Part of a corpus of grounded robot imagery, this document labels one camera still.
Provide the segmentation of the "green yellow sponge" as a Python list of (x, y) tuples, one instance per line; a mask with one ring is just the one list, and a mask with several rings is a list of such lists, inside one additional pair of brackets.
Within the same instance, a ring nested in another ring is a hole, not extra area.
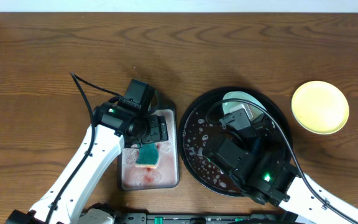
[(135, 161), (137, 167), (156, 168), (160, 156), (156, 143), (144, 144), (139, 148), (139, 155)]

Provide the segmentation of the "yellow plate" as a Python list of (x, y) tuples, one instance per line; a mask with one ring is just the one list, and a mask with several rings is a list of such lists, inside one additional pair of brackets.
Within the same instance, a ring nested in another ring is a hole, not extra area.
[(338, 132), (349, 119), (349, 104), (342, 91), (323, 81), (300, 85), (291, 98), (291, 111), (303, 128), (321, 135)]

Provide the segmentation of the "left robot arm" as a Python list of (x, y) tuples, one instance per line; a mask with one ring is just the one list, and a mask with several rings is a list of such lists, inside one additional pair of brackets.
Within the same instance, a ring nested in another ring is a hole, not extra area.
[(7, 223), (113, 223), (114, 217), (81, 214), (85, 203), (109, 165), (125, 149), (135, 149), (135, 167), (155, 169), (164, 143), (175, 142), (175, 110), (105, 102), (93, 112), (86, 135), (49, 191), (27, 213), (14, 210)]

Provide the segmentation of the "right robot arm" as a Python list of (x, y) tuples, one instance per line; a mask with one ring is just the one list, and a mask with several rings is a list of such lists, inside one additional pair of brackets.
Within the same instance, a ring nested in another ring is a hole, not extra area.
[(228, 132), (203, 155), (233, 181), (240, 193), (313, 223), (358, 223), (358, 208), (323, 189), (302, 172), (282, 128), (271, 117), (252, 122), (244, 113), (219, 120)]

